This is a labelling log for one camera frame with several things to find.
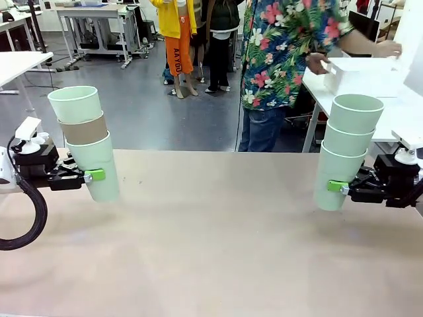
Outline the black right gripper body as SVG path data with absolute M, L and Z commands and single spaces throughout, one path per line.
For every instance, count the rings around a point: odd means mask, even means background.
M 420 198 L 420 172 L 418 164 L 403 164 L 394 154 L 378 155 L 373 168 L 387 194 L 386 206 L 393 208 L 415 207 Z

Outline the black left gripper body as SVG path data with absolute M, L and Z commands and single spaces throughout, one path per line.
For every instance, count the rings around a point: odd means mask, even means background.
M 54 180 L 54 169 L 59 160 L 55 145 L 40 145 L 33 153 L 24 154 L 24 145 L 15 145 L 15 166 L 18 168 L 17 184 L 22 189 L 22 181 L 35 188 L 59 189 Z

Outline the light green plastic cup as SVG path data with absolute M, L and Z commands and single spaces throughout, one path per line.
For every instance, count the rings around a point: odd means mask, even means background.
M 87 184 L 92 199 L 96 202 L 111 202 L 120 197 L 118 175 L 110 132 L 106 137 L 86 145 L 73 145 L 66 141 L 77 166 L 88 171 L 93 179 Z
M 314 200 L 318 208 L 325 211 L 341 209 L 346 196 L 340 190 L 329 190 L 328 183 L 331 180 L 350 183 L 366 155 L 367 150 L 356 156 L 339 155 L 327 149 L 325 140 L 322 142 L 314 189 Z
M 92 86 L 61 88 L 49 93 L 48 100 L 61 123 L 83 123 L 102 114 L 98 89 Z
M 346 133 L 365 134 L 375 129 L 384 108 L 384 103 L 372 96 L 341 94 L 332 101 L 328 122 Z
M 328 121 L 323 146 L 326 150 L 338 155 L 360 156 L 367 151 L 374 132 L 375 130 L 368 133 L 348 133 L 336 129 Z

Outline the brown plastic cup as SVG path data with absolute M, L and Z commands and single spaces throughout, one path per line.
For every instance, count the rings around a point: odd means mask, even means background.
M 71 145 L 88 145 L 101 141 L 108 135 L 104 112 L 93 120 L 81 123 L 63 123 L 59 125 L 66 141 Z

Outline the white plastic basket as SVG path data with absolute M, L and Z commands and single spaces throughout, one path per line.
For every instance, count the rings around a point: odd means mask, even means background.
M 390 57 L 332 57 L 329 61 L 323 83 L 335 96 L 361 94 L 395 98 L 409 72 Z

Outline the person's right forearm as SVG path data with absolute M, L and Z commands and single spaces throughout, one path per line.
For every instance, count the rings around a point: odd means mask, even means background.
M 383 57 L 381 46 L 370 41 L 357 30 L 341 37 L 338 41 L 338 47 L 346 53 Z

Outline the person's left hand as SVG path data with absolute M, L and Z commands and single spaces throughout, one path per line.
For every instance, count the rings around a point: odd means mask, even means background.
M 311 53 L 306 58 L 308 68 L 315 75 L 324 75 L 328 71 L 324 68 L 323 63 L 330 64 L 330 60 L 321 53 Z

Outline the person's right hand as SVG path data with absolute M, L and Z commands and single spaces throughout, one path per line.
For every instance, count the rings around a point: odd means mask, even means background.
M 403 53 L 403 46 L 395 41 L 383 41 L 377 44 L 378 57 L 399 58 Z

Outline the white rounded table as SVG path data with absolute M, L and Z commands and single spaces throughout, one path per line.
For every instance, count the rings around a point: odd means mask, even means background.
M 27 103 L 26 111 L 34 112 L 22 78 L 26 72 L 41 66 L 53 56 L 52 52 L 0 52 L 0 95 L 19 94 Z M 3 90 L 3 87 L 11 82 L 14 82 L 18 90 Z

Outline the dark cabinet desk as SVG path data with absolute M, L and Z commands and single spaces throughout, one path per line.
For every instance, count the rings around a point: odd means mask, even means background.
M 30 13 L 0 9 L 0 52 L 41 50 L 36 22 L 42 11 Z

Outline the black computer monitor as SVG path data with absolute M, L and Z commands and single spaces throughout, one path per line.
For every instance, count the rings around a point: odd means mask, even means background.
M 377 36 L 379 34 L 379 21 L 372 20 L 371 18 L 354 11 L 350 11 L 348 15 L 348 20 L 351 25 L 367 39 L 372 42 L 377 41 Z

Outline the person in floral shirt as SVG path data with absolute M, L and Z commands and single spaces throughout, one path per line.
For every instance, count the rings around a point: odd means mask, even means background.
M 343 0 L 247 0 L 241 56 L 240 152 L 270 152 L 295 104 L 307 58 L 353 27 Z

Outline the person in yellow jacket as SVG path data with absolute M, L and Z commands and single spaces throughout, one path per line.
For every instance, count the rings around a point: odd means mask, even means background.
M 190 58 L 190 39 L 197 33 L 194 0 L 149 0 L 157 9 L 159 30 L 165 38 L 167 63 L 174 78 L 174 90 L 179 99 L 184 96 L 179 76 L 183 74 L 191 95 L 194 89 L 190 74 L 193 71 Z

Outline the person in black clothes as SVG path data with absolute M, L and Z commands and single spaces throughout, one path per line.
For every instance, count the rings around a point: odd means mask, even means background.
M 202 0 L 202 21 L 206 26 L 206 42 L 209 44 L 210 85 L 206 93 L 218 90 L 230 91 L 227 70 L 229 66 L 229 42 L 240 24 L 238 6 L 243 0 Z

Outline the grey frame background desk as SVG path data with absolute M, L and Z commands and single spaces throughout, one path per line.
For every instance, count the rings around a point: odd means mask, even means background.
M 61 33 L 73 65 L 86 55 L 113 55 L 126 69 L 139 48 L 134 10 L 127 5 L 58 7 Z

